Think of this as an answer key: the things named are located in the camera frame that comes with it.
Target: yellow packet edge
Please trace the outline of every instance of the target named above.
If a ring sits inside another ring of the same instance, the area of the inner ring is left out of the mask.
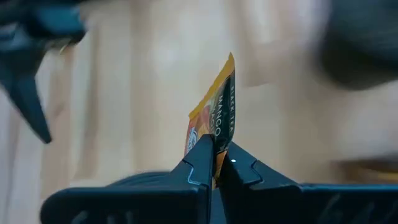
[[[377,171],[377,170],[372,170],[372,169],[367,169],[367,168],[360,168],[360,169],[374,174],[377,179],[398,181],[398,173],[396,173],[396,172],[383,172],[383,171]]]
[[[220,85],[223,84],[226,78],[230,76],[234,70],[235,70],[235,59],[232,53],[229,53],[228,60],[226,61],[223,69],[221,69],[220,73],[214,80],[213,84],[210,86],[206,95],[199,102],[198,106],[195,107],[195,109],[193,109],[191,113],[189,113],[189,119],[193,119],[205,107],[210,97],[213,96],[215,91],[218,90],[218,87],[220,87]]]

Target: wood grain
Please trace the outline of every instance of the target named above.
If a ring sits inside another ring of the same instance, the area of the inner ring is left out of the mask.
[[[74,48],[37,74],[53,142],[0,92],[0,223],[38,223],[41,203],[183,157],[188,114],[236,59],[234,141],[289,177],[333,182],[332,159],[396,151],[396,82],[348,92],[312,61],[327,8],[315,0],[113,0],[82,7]]]

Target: blurred black object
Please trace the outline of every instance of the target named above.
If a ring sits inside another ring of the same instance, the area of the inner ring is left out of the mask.
[[[0,83],[45,143],[52,138],[40,105],[35,74],[46,51],[76,44],[85,32],[73,4],[0,2]]]
[[[341,86],[363,90],[398,77],[395,0],[331,0],[321,63]]]
[[[107,187],[61,190],[43,204],[43,224],[398,223],[398,185],[298,184],[231,143],[218,189],[215,150],[204,135],[170,173]]]

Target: blurred background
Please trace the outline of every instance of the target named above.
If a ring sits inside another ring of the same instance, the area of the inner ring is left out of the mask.
[[[43,200],[183,157],[188,114],[228,54],[233,141],[298,182],[342,182],[335,164],[398,148],[398,83],[361,91],[325,78],[316,52],[330,5],[315,0],[87,2],[88,33],[36,76],[44,145],[0,91],[0,223],[38,221]]]

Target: orange packet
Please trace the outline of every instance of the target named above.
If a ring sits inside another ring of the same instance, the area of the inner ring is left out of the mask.
[[[204,134],[211,134],[216,150],[217,179],[235,130],[235,61],[232,54],[189,118],[185,154]]]

